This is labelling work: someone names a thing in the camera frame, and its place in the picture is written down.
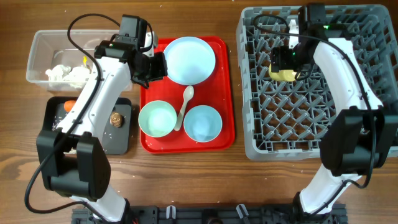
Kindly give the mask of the brown food lump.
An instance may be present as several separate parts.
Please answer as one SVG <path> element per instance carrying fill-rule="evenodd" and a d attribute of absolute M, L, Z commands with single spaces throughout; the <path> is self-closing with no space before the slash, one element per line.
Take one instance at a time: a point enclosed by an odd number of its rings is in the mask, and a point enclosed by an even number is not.
<path fill-rule="evenodd" d="M 124 124 L 124 116 L 113 111 L 109 117 L 109 123 L 116 128 L 120 128 Z"/>

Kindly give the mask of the yellow plastic cup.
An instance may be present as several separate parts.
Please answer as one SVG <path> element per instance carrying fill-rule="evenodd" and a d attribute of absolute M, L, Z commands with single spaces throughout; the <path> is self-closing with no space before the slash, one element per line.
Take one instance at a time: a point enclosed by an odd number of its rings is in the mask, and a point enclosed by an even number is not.
<path fill-rule="evenodd" d="M 282 82 L 294 82 L 296 80 L 297 72 L 293 70 L 280 70 L 279 72 L 273 72 L 272 65 L 269 66 L 269 76 L 276 81 Z"/>

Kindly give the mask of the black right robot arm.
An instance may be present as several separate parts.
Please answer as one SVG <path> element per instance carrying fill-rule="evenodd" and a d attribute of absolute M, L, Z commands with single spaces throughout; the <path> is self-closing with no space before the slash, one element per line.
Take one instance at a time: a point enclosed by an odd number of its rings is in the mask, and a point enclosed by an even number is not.
<path fill-rule="evenodd" d="M 284 34 L 290 43 L 272 50 L 270 77 L 299 81 L 304 65 L 316 65 L 336 109 L 319 145 L 322 165 L 296 196 L 300 219 L 319 219 L 331 212 L 347 187 L 368 186 L 373 170 L 385 163 L 397 132 L 397 116 L 384 111 L 358 65 L 346 26 L 327 22 L 323 4 L 300 7 L 298 32 L 289 23 Z"/>

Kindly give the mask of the yellow snack wrapper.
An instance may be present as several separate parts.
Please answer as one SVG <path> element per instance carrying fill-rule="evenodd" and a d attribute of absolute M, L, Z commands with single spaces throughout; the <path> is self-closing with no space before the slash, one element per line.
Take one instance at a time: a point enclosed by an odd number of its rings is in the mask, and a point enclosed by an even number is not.
<path fill-rule="evenodd" d="M 83 65 L 84 65 L 85 67 L 89 67 L 87 61 L 88 61 L 87 57 L 86 57 L 86 56 L 83 56 Z"/>

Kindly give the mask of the blue plastic bowl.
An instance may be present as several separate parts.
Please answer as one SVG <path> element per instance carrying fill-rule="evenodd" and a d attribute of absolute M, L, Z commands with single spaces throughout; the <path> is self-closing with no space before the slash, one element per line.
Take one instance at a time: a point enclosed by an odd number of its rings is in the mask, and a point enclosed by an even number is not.
<path fill-rule="evenodd" d="M 196 142 L 210 142 L 221 133 L 223 120 L 213 107 L 199 105 L 187 112 L 183 127 L 190 139 Z"/>

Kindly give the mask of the white napkin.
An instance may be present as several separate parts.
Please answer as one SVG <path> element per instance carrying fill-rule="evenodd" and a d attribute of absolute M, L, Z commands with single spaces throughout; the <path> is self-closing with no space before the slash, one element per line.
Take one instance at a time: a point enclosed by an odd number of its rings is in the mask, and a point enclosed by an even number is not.
<path fill-rule="evenodd" d="M 71 72 L 72 68 L 62 64 L 56 65 L 53 69 L 47 69 L 45 74 L 49 78 L 49 87 L 54 87 L 59 84 L 68 84 L 65 77 Z"/>
<path fill-rule="evenodd" d="M 74 67 L 63 77 L 63 81 L 68 82 L 74 88 L 83 88 L 91 78 L 90 69 L 86 67 Z"/>

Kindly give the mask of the green plastic bowl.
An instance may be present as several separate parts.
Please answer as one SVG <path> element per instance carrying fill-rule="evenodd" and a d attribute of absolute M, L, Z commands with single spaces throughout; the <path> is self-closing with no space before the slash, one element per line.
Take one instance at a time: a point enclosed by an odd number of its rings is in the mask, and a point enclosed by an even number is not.
<path fill-rule="evenodd" d="M 141 131 L 153 138 L 161 138 L 171 133 L 176 122 L 176 110 L 170 103 L 162 100 L 147 103 L 138 116 Z"/>

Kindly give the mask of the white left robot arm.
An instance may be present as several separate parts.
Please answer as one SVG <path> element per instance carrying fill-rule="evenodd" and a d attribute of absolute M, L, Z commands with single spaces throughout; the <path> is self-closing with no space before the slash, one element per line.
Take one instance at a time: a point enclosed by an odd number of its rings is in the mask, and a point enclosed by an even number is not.
<path fill-rule="evenodd" d="M 131 83 L 148 88 L 167 75 L 165 56 L 154 52 L 151 25 L 123 15 L 119 32 L 90 54 L 94 77 L 55 129 L 42 129 L 34 172 L 44 187 L 82 205 L 95 223 L 135 223 L 128 200 L 110 186 L 111 166 L 102 147 L 104 129 L 121 92 Z"/>

